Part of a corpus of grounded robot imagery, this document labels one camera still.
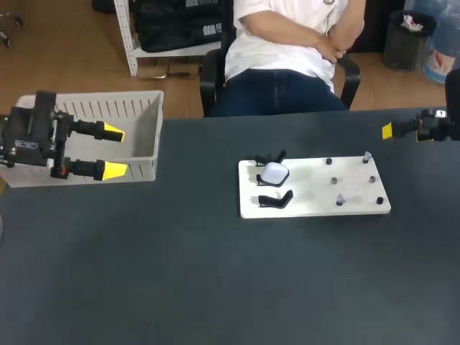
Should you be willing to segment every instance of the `black bag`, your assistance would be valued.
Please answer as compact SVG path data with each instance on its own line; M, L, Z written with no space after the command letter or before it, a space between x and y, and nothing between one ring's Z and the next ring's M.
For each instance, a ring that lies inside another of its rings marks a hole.
M131 9L133 0L129 0L129 8ZM102 13L115 13L114 0L93 0L93 9Z
M136 0L135 24L141 48L163 52L218 42L219 0Z

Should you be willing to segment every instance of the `person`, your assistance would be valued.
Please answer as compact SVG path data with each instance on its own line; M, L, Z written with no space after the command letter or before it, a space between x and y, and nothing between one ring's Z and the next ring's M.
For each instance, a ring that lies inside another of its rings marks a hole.
M366 0L234 0L226 87L209 116L346 110L337 60L359 36Z

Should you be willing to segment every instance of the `chair armrest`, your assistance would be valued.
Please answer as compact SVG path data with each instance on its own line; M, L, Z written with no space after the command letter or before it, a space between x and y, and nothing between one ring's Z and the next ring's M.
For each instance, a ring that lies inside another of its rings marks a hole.
M361 83L361 71L359 66L347 54L342 59L339 59L338 64L345 70L345 85L340 99L350 109Z
M219 81L219 58L221 51L212 50L203 58L203 67L200 75L200 94L204 116L216 102L216 89Z

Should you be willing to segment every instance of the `hand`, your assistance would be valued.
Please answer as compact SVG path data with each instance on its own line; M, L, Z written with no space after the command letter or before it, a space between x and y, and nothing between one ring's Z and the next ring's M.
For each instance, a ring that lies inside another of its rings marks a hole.
M321 54L321 56L331 61L331 63L337 63L337 59L340 59L344 56L345 52L338 51L333 45L329 37L319 34L318 41L314 45L317 51Z

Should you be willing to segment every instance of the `black office chair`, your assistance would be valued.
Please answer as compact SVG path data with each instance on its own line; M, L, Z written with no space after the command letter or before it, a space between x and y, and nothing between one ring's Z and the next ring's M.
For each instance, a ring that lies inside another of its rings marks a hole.
M201 102L206 117L216 102L225 84L225 57L230 45L236 39L236 29L233 25L233 0L221 0L222 5L222 46L220 50L212 50L203 58L203 68L200 77ZM354 96L361 83L359 66L348 55L339 60L339 65L345 70L345 85L341 100L350 109Z
M10 12L4 12L4 13L0 12L0 19L2 19L3 17L11 17L14 20L14 22L16 22L17 27L24 26L24 23L21 17L17 16L16 14L12 14ZM0 40L1 40L1 43L3 43L5 47L10 48L12 46L12 42L9 40L8 35L3 30L0 30Z

